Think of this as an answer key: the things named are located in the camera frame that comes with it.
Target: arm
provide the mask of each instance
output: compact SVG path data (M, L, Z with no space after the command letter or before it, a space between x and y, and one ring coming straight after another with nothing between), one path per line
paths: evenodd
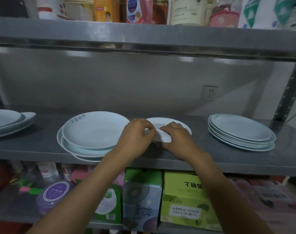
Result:
M147 135L145 128L150 129ZM147 149L154 136L155 128L147 120L134 119L128 123L115 148L27 234L83 233L110 184Z
M197 147L186 129L172 122L161 130L172 138L172 142L163 143L163 147L187 161L197 173L225 234L273 234L210 155Z

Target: hand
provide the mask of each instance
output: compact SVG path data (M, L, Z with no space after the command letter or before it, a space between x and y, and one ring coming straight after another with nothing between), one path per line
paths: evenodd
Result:
M125 126L113 151L123 154L123 157L126 156L131 162L146 151L155 133L156 130L151 122L135 118Z
M201 151L194 143L189 131L181 124L171 122L167 126L162 126L160 130L165 131L172 138L171 143L162 143L162 147L170 151L176 157L188 162L192 156Z

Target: forearm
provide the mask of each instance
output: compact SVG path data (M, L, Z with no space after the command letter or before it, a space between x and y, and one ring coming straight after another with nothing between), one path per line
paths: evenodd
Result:
M107 153L89 176L28 234L83 233L110 184L127 166L129 161L121 157L115 151Z
M199 176L225 234L273 234L209 154L199 150L189 163Z

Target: green box top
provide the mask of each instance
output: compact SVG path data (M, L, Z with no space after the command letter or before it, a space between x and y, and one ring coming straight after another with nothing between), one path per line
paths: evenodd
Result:
M164 172L163 194L200 199L208 198L197 175Z
M124 182L162 186L162 172L157 169L127 169Z

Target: left hand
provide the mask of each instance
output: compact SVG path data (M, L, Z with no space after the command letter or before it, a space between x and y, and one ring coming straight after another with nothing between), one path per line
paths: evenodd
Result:
M129 158L129 162L142 155L155 136L153 124L146 119L133 119L123 129L117 145L112 151Z

